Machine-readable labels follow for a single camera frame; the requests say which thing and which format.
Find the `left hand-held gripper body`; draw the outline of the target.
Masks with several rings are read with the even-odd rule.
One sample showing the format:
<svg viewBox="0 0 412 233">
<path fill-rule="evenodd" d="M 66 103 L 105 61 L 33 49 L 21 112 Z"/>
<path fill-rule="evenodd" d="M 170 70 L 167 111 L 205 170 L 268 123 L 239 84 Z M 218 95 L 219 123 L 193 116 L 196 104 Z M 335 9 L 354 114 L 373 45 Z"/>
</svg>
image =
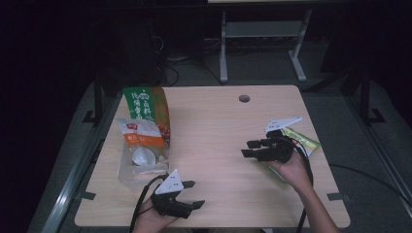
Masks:
<svg viewBox="0 0 412 233">
<path fill-rule="evenodd" d="M 151 195 L 154 209 L 162 216 L 188 218 L 193 210 L 192 204 L 176 200 L 185 189 L 177 170 L 174 170 Z"/>
</svg>

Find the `large green and red packet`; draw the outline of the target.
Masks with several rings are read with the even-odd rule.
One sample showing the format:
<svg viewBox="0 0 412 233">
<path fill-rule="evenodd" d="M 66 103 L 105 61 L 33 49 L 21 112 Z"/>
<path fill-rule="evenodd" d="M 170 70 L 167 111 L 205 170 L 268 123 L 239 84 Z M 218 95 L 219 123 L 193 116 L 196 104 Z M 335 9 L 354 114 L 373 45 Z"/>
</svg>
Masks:
<svg viewBox="0 0 412 233">
<path fill-rule="evenodd" d="M 132 118 L 154 122 L 162 139 L 170 142 L 170 117 L 166 96 L 162 87 L 126 87 L 123 90 L 129 114 Z"/>
</svg>

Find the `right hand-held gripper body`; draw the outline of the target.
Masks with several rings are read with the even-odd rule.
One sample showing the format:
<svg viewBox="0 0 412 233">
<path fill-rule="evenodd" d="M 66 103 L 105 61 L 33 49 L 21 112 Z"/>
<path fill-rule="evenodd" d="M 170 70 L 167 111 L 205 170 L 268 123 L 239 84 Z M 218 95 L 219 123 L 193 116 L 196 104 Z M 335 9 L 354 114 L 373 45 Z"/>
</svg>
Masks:
<svg viewBox="0 0 412 233">
<path fill-rule="evenodd" d="M 259 148 L 254 150 L 254 158 L 258 161 L 288 162 L 295 149 L 295 143 L 291 137 L 285 136 L 282 130 L 301 120 L 301 116 L 270 119 L 264 128 L 266 138 L 258 141 Z"/>
</svg>

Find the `white and orange packet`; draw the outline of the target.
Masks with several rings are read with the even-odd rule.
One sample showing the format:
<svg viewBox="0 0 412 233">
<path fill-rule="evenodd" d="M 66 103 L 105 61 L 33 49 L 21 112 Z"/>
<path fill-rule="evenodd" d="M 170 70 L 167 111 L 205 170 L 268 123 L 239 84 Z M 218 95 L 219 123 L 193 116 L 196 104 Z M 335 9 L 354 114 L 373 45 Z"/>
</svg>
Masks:
<svg viewBox="0 0 412 233">
<path fill-rule="evenodd" d="M 125 142 L 130 146 L 164 147 L 161 133 L 153 121 L 118 117 L 117 124 Z"/>
</svg>

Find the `person's right hand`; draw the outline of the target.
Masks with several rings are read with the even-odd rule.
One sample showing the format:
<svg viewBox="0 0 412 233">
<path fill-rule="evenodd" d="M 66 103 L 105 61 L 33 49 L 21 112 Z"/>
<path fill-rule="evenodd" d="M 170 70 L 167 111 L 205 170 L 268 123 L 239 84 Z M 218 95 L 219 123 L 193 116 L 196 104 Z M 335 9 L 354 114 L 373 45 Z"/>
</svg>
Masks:
<svg viewBox="0 0 412 233">
<path fill-rule="evenodd" d="M 269 161 L 267 165 L 277 171 L 298 193 L 307 191 L 312 187 L 303 160 L 297 152 L 294 152 L 291 159 L 286 163 Z"/>
</svg>

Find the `white and green packet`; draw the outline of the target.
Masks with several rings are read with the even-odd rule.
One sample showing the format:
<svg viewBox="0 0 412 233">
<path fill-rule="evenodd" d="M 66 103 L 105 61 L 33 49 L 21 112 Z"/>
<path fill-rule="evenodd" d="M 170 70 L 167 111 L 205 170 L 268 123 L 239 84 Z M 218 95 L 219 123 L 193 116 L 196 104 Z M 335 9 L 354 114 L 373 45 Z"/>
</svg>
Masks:
<svg viewBox="0 0 412 233">
<path fill-rule="evenodd" d="M 289 148 L 293 148 L 303 159 L 306 173 L 310 182 L 313 181 L 313 173 L 309 162 L 310 154 L 321 144 L 290 127 L 273 130 L 266 133 L 269 140 L 285 143 Z"/>
</svg>

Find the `person's left hand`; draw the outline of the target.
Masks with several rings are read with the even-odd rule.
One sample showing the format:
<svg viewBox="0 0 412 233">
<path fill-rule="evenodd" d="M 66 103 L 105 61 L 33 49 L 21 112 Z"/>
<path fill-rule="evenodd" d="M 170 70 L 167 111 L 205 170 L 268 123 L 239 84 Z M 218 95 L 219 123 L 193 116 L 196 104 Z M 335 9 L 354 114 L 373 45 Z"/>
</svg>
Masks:
<svg viewBox="0 0 412 233">
<path fill-rule="evenodd" d="M 143 213 L 137 217 L 131 233 L 159 233 L 169 224 L 177 220 L 174 216 L 160 215 L 153 209 L 151 199 L 148 199 L 142 204 L 141 210 Z"/>
</svg>

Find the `black metal stand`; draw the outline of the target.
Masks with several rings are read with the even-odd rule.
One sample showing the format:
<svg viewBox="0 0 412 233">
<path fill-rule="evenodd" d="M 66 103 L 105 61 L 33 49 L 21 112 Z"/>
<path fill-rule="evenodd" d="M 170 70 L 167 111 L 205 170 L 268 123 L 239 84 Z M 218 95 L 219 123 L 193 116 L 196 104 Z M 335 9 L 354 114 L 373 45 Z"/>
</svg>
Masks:
<svg viewBox="0 0 412 233">
<path fill-rule="evenodd" d="M 103 116 L 102 85 L 99 73 L 96 73 L 93 80 L 93 103 L 94 109 L 86 112 L 83 122 L 92 123 L 94 126 L 97 126 Z"/>
<path fill-rule="evenodd" d="M 385 119 L 378 109 L 369 108 L 370 77 L 366 69 L 363 70 L 360 83 L 360 117 L 362 121 L 370 126 L 372 123 L 383 123 Z"/>
</svg>

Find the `small silver packet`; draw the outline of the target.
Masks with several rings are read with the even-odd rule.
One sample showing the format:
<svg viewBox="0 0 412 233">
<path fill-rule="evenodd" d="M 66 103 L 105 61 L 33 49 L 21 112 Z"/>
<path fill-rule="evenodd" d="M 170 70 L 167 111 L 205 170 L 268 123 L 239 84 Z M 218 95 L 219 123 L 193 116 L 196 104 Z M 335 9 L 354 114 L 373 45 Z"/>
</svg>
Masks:
<svg viewBox="0 0 412 233">
<path fill-rule="evenodd" d="M 155 165 L 155 154 L 150 149 L 139 147 L 132 153 L 132 161 L 138 166 Z"/>
</svg>

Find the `clear plastic container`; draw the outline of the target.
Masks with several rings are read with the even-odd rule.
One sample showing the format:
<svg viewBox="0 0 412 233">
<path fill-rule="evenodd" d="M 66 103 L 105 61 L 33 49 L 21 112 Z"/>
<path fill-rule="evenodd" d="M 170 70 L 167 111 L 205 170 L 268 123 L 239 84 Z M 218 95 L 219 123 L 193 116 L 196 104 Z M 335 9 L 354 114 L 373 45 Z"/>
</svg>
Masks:
<svg viewBox="0 0 412 233">
<path fill-rule="evenodd" d="M 164 175 L 169 171 L 170 142 L 164 140 L 164 147 L 130 146 L 123 138 L 123 148 L 118 169 L 118 179 L 130 188 L 138 189 L 157 175 Z M 138 166 L 132 161 L 132 153 L 136 148 L 150 149 L 155 155 L 155 165 Z"/>
</svg>

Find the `grey metal rail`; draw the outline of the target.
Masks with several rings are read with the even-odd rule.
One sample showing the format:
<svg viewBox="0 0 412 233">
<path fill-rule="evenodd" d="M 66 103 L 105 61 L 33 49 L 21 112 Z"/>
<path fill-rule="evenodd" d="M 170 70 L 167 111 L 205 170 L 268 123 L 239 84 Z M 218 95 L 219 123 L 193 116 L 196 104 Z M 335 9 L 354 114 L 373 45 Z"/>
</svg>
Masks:
<svg viewBox="0 0 412 233">
<path fill-rule="evenodd" d="M 41 233 L 58 233 L 89 166 L 96 161 L 103 144 L 104 139 L 100 139 L 85 145 L 80 155 L 76 158 Z"/>
<path fill-rule="evenodd" d="M 393 161 L 390 159 L 390 155 L 384 149 L 384 145 L 379 141 L 377 134 L 372 129 L 372 124 L 381 122 L 381 119 L 379 119 L 378 117 L 374 117 L 372 119 L 364 119 L 361 116 L 361 109 L 357 106 L 355 100 L 352 97 L 345 97 L 345 102 L 351 113 L 355 116 L 355 119 L 362 132 L 366 135 L 366 138 L 372 145 L 375 154 L 379 157 L 379 160 L 381 161 L 382 166 L 387 173 L 389 181 L 399 192 L 398 196 L 404 209 L 412 218 L 412 190 L 407 186 L 406 182 L 401 177 Z"/>
</svg>

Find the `white metal stand frame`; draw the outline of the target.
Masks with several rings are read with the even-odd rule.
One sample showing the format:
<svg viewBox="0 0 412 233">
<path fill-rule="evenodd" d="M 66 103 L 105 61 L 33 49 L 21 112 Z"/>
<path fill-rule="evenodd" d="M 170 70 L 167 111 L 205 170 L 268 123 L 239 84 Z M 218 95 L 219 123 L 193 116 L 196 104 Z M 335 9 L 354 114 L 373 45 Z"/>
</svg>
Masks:
<svg viewBox="0 0 412 233">
<path fill-rule="evenodd" d="M 226 61 L 226 40 L 237 38 L 295 38 L 296 44 L 289 50 L 289 57 L 297 79 L 307 81 L 304 70 L 299 61 L 299 52 L 306 35 L 313 10 L 305 11 L 302 20 L 284 21 L 228 21 L 226 12 L 222 12 L 221 24 L 221 51 L 220 51 L 220 82 L 228 82 Z"/>
</svg>

